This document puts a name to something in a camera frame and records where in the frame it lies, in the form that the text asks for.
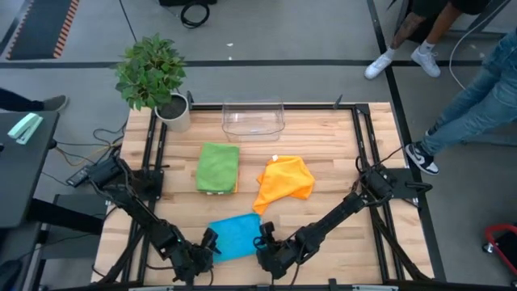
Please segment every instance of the red object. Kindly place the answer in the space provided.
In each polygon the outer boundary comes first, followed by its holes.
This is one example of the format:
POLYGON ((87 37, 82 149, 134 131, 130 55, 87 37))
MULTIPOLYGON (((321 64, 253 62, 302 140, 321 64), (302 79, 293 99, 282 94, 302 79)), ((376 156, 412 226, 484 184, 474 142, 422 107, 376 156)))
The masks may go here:
POLYGON ((517 275, 517 268, 511 263, 511 261, 505 256, 505 254, 501 251, 501 249, 496 245, 494 232, 497 231, 510 231, 514 234, 517 234, 517 226, 513 226, 511 224, 500 224, 496 226, 491 226, 486 228, 485 236, 486 240, 494 247, 495 252, 501 257, 502 261, 510 267, 510 270, 517 275))

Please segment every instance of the orange towel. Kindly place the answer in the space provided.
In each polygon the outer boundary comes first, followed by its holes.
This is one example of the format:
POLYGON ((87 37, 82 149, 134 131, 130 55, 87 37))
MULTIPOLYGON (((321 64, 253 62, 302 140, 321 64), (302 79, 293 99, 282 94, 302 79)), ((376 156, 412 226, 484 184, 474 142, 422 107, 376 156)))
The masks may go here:
POLYGON ((314 186, 314 177, 304 161, 297 156, 274 156, 267 162, 266 170, 257 181, 260 183, 260 191, 253 203, 253 210, 261 215, 271 202, 280 198, 309 198, 314 186))

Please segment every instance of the white pot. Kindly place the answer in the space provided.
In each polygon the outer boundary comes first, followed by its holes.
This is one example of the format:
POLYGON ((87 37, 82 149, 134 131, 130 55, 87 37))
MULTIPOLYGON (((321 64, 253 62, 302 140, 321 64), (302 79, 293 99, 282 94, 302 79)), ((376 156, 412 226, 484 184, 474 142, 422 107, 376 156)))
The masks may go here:
POLYGON ((187 97, 177 94, 177 93, 171 93, 171 95, 181 97, 185 99, 186 107, 185 111, 182 113, 182 115, 174 118, 174 119, 166 119, 160 116, 158 113, 158 110, 154 108, 154 113, 156 113, 156 116, 163 121, 163 123, 167 124, 167 128, 172 130, 176 133, 184 133, 191 127, 191 114, 189 110, 189 104, 187 97))

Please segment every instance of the shoe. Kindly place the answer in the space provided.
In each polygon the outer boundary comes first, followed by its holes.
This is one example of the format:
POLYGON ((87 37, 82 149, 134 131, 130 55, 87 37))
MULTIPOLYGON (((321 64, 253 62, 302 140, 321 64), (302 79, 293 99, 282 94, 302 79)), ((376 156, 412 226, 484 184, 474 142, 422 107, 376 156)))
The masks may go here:
POLYGON ((424 154, 424 151, 417 142, 406 145, 405 150, 407 156, 411 158, 420 171, 428 175, 438 175, 439 169, 435 164, 435 158, 424 154))
POLYGON ((43 110, 45 111, 60 111, 63 109, 66 104, 68 104, 68 97, 64 95, 59 95, 56 97, 52 97, 50 99, 46 99, 43 101, 43 110))
POLYGON ((420 53, 418 48, 411 53, 411 60, 419 64, 422 69, 431 77, 438 78, 441 74, 439 67, 436 65, 435 55, 433 53, 420 53))
POLYGON ((364 71, 364 77, 368 80, 372 80, 377 77, 386 67, 391 64, 393 60, 381 54, 371 65, 364 71))

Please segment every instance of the gray floor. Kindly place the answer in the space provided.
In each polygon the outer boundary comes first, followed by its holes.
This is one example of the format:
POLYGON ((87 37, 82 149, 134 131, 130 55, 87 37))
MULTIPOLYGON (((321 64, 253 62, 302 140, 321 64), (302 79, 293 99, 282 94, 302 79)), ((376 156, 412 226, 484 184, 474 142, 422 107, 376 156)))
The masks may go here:
MULTIPOLYGON (((0 3, 0 33, 7 31, 23 0, 0 3)), ((386 41, 393 34, 397 5, 375 0, 386 41)), ((329 0, 221 0, 212 7, 206 26, 187 30, 174 13, 154 0, 124 0, 137 38, 159 32, 176 41, 188 60, 371 60, 378 55, 376 36, 364 1, 329 0)), ((447 60, 457 38, 446 37, 436 47, 447 60)), ((467 39, 456 59, 480 60, 496 39, 467 39)), ((48 62, 118 61, 133 42, 124 14, 116 0, 81 1, 62 58, 48 62)), ((406 43, 397 59, 409 60, 416 44, 406 43)), ((411 136, 418 139, 460 88, 447 68, 442 76, 429 78, 419 67, 394 68, 411 136)), ((476 67, 454 68, 465 83, 476 67)), ((197 102, 225 99, 284 101, 333 101, 343 94, 345 102, 391 101, 384 74, 368 81, 363 66, 264 66, 187 68, 180 90, 192 91, 197 102)), ((56 139, 94 141, 96 128, 117 130, 128 115, 127 106, 114 90, 116 78, 109 69, 0 70, 0 86, 30 99, 66 94, 71 98, 63 111, 56 139)), ((113 140, 116 135, 106 136, 113 140)), ((88 155, 92 148, 64 147, 88 155)), ((507 285, 513 276, 493 255, 481 252, 483 230, 500 222, 517 221, 514 195, 517 151, 490 145, 458 145, 437 157, 442 173, 425 176, 435 189, 428 194, 431 215, 449 281, 507 285)), ((44 171, 66 179, 77 169, 51 151, 44 171)), ((87 189, 66 188, 42 176, 36 196, 51 200, 56 193, 74 194, 87 189)), ((43 283, 52 288, 85 285, 93 259, 57 260, 48 263, 43 283)))

